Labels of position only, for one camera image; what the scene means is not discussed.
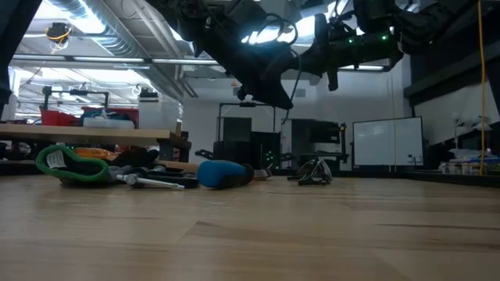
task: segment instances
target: black cable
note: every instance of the black cable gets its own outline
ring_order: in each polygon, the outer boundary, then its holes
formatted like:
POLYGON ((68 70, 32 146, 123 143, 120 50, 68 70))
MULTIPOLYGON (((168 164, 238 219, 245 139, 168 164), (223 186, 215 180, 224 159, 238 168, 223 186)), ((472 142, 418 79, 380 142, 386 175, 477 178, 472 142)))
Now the black cable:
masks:
MULTIPOLYGON (((295 55, 297 55, 297 59, 298 59, 298 75, 297 75, 297 80, 295 81, 295 86, 294 86, 294 90, 291 92, 291 97, 290 97, 290 101, 294 101, 294 97, 295 97, 295 92, 297 91, 297 87, 298 87, 298 82, 300 81, 300 76, 302 75, 302 58, 300 57, 300 55, 295 51, 295 50, 291 50, 292 53, 294 53, 295 55)), ((283 126, 287 121, 288 121, 288 116, 290 115, 290 109, 287 110, 287 115, 284 117, 283 119, 283 122, 281 123, 281 126, 283 126)))

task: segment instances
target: wood grain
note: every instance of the wood grain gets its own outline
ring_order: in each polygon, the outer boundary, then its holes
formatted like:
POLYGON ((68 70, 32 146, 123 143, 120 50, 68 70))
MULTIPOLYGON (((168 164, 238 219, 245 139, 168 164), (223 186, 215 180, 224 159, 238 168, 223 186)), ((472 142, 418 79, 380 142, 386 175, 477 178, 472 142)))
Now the wood grain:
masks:
POLYGON ((500 191, 281 178, 233 190, 0 183, 0 280, 498 280, 500 191))

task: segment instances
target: robotic arm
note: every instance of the robotic arm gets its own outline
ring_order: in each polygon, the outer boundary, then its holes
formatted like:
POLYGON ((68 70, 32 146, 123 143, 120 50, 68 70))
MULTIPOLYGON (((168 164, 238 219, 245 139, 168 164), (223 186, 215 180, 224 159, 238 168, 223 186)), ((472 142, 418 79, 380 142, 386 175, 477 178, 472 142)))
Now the robotic arm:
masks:
POLYGON ((293 25, 266 13, 252 0, 232 0, 228 5, 212 5, 206 0, 146 1, 184 40, 193 42, 196 57, 207 52, 243 84, 238 95, 241 100, 250 94, 256 101, 291 109, 291 99, 281 85, 285 71, 296 69, 317 76, 327 73, 329 88, 334 91, 339 67, 358 67, 378 59, 390 59, 393 67, 403 52, 420 52, 444 37, 451 24, 478 0, 440 0, 418 13, 401 10, 395 0, 353 0, 354 10, 337 18, 315 16, 316 40, 300 59, 291 51, 293 42, 241 42, 270 24, 279 25, 280 32, 293 25), (352 16, 364 35, 356 35, 344 23, 352 16))

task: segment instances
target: metal tool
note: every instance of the metal tool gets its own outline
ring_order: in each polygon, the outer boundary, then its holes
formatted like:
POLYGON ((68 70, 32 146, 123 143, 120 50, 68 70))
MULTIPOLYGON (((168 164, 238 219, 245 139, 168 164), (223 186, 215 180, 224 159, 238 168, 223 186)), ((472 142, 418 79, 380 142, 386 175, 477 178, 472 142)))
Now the metal tool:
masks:
POLYGON ((184 190, 184 186, 175 183, 165 183, 158 180, 149 180, 144 179, 139 174, 130 174, 130 175, 118 175, 116 176, 117 180, 124 181, 128 185, 134 188, 142 188, 145 184, 156 185, 159 187, 166 187, 174 190, 184 190))

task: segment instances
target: wire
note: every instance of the wire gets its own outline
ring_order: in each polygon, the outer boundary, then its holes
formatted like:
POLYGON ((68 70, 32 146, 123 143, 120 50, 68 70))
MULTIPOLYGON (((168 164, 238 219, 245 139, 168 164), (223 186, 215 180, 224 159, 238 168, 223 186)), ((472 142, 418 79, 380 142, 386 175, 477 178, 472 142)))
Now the wire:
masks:
MULTIPOLYGON (((298 75, 297 75, 297 80, 295 81, 294 90, 291 92, 291 97, 290 97, 290 102, 293 102, 294 101, 295 92, 297 91, 298 82, 300 81, 300 76, 302 75, 302 58, 300 57, 300 55, 295 50, 292 49, 291 52, 294 53, 295 55, 297 55, 297 59, 298 59, 298 75)), ((283 126, 288 121, 288 116, 289 115, 290 115, 290 109, 287 110, 287 115, 284 117, 283 122, 281 123, 281 126, 283 126)))
POLYGON ((285 24, 288 23, 288 25, 292 26, 294 28, 294 32, 295 32, 295 36, 294 36, 294 39, 290 42, 288 42, 288 44, 290 46, 292 46, 293 44, 295 44, 295 42, 297 42, 298 40, 298 28, 297 28, 297 25, 295 23, 292 23, 290 20, 287 20, 287 19, 284 19, 282 18, 281 16, 277 15, 276 13, 273 13, 273 12, 270 12, 268 14, 266 14, 266 18, 269 17, 269 16, 273 16, 275 19, 274 20, 271 20, 269 21, 268 23, 264 24, 264 26, 260 29, 260 31, 257 33, 257 37, 256 38, 259 38, 260 34, 267 28, 269 27, 270 25, 272 24, 275 24, 275 23, 278 23, 279 26, 280 26, 280 30, 278 31, 278 35, 276 37, 276 41, 278 40, 278 38, 283 34, 284 32, 284 28, 285 28, 285 24))
MULTIPOLYGON (((71 34, 71 30, 73 28, 70 27, 70 30, 68 32, 66 32, 63 36, 59 36, 57 37, 57 39, 54 39, 54 40, 59 40, 59 43, 55 46, 55 48, 52 48, 52 52, 50 53, 51 55, 54 55, 57 51, 60 51, 60 50, 63 50, 65 48, 68 47, 68 45, 66 45, 65 47, 61 47, 61 44, 63 43, 63 41, 65 41, 65 39, 67 39, 69 37, 69 35, 71 34)), ((45 35, 47 36, 48 39, 52 39, 53 37, 49 37, 47 35, 47 31, 45 31, 45 35)), ((34 78, 41 72, 41 69, 44 68, 45 64, 47 64, 47 61, 45 61, 38 69, 37 71, 35 71, 35 73, 33 74, 33 76, 30 77, 30 79, 28 79, 26 82, 24 82, 23 85, 21 85, 19 87, 19 90, 18 90, 18 93, 20 93, 22 90, 26 89, 30 84, 31 82, 33 82, 34 78)))
POLYGON ((477 13, 479 16, 479 49, 481 55, 481 123, 482 123, 482 131, 481 131, 481 165, 480 165, 480 174, 484 175, 484 157, 486 154, 486 62, 484 59, 484 41, 483 41, 483 9, 481 7, 481 1, 477 2, 477 13))
POLYGON ((47 36, 47 38, 48 38, 48 39, 50 39, 50 40, 64 40, 66 37, 68 37, 68 36, 71 34, 71 30, 73 30, 73 28, 72 28, 72 27, 70 27, 70 28, 68 29, 68 32, 66 32, 65 34, 63 34, 63 35, 61 35, 61 36, 58 36, 58 37, 50 37, 50 36, 48 36, 48 27, 47 27, 47 29, 45 30, 45 36, 47 36))

